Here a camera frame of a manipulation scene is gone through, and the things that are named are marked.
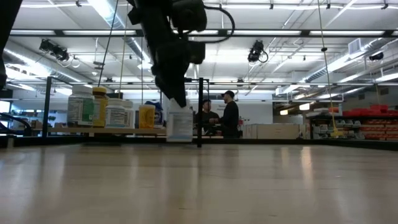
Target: white container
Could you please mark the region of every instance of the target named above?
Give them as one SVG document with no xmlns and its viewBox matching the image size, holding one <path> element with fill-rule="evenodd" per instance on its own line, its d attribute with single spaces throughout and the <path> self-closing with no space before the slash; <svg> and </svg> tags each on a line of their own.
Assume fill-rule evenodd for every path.
<svg viewBox="0 0 398 224">
<path fill-rule="evenodd" d="M 110 98 L 106 107 L 105 128 L 124 128 L 124 115 L 126 110 L 122 106 L 123 101 L 118 98 Z"/>
<path fill-rule="evenodd" d="M 126 110 L 124 114 L 124 127 L 134 128 L 134 110 L 132 109 L 132 102 L 123 100 L 123 107 Z"/>
<path fill-rule="evenodd" d="M 75 85 L 68 98 L 67 123 L 69 127 L 92 127 L 94 96 L 90 87 Z"/>
<path fill-rule="evenodd" d="M 181 108 L 174 100 L 170 100 L 167 115 L 167 141 L 192 142 L 193 116 L 189 106 Z"/>
</svg>

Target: black cap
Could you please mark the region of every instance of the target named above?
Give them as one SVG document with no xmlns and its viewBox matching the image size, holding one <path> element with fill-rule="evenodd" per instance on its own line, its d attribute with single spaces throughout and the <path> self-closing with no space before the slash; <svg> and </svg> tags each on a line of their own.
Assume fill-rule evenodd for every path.
<svg viewBox="0 0 398 224">
<path fill-rule="evenodd" d="M 226 91 L 225 93 L 221 94 L 221 96 L 224 97 L 225 94 L 228 94 L 229 96 L 231 96 L 232 99 L 235 97 L 235 93 L 232 92 L 231 90 Z"/>
</svg>

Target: yellow lid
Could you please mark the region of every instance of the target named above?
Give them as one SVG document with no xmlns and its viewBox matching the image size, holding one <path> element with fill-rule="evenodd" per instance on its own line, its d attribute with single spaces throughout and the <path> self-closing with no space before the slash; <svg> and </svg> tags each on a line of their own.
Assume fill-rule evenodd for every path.
<svg viewBox="0 0 398 224">
<path fill-rule="evenodd" d="M 104 87 L 93 87 L 93 93 L 94 92 L 106 93 L 106 89 Z"/>
</svg>

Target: man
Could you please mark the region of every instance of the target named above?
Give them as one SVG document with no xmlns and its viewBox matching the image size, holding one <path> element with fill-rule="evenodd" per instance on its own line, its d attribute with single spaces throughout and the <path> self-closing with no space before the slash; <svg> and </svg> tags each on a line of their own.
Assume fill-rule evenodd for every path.
<svg viewBox="0 0 398 224">
<path fill-rule="evenodd" d="M 210 124 L 210 119 L 219 119 L 218 114 L 211 111 L 211 100 L 203 100 L 203 112 L 201 114 L 201 120 L 203 123 L 203 129 L 208 132 Z M 195 121 L 198 122 L 198 114 L 195 115 Z"/>
<path fill-rule="evenodd" d="M 235 94 L 228 90 L 221 96 L 224 99 L 224 103 L 226 103 L 224 115 L 220 119 L 210 119 L 210 123 L 221 123 L 223 125 L 224 138 L 238 138 L 239 108 L 234 101 Z"/>
</svg>

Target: wooden table surface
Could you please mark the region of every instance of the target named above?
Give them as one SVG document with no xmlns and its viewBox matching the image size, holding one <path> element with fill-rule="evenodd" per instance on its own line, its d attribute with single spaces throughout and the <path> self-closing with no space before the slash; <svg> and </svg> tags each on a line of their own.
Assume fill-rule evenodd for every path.
<svg viewBox="0 0 398 224">
<path fill-rule="evenodd" d="M 0 151 L 0 223 L 396 223 L 398 154 L 331 146 Z"/>
</svg>

